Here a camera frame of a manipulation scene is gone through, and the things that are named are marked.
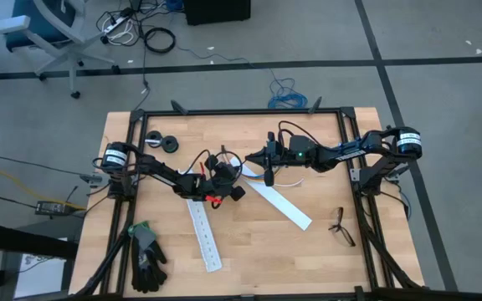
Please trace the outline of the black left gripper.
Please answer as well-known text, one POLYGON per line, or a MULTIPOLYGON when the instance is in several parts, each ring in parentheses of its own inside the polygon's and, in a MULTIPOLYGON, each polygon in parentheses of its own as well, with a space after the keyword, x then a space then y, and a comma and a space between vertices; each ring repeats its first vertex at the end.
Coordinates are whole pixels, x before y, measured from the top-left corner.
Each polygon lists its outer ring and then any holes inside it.
MULTIPOLYGON (((213 170, 219 163, 215 155, 210 155, 205 160, 205 166, 208 170, 213 170)), ((245 190, 241 186, 232 188, 232 180, 223 176, 213 176, 201 183, 201 190, 204 196, 212 196, 216 198, 225 198, 230 196, 235 202, 239 201, 244 195, 245 190)))

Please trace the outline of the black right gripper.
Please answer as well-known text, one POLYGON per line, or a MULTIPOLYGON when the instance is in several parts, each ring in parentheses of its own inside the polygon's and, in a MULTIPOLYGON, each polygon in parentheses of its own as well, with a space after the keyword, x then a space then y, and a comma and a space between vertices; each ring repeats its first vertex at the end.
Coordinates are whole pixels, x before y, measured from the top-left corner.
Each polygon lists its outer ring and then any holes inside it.
POLYGON ((264 168, 264 184, 274 185, 274 164, 309 164, 315 158, 316 144, 304 135, 292 135, 289 146, 285 146, 283 136, 279 136, 276 145, 275 134, 268 132, 266 146, 245 156, 245 159, 264 168))

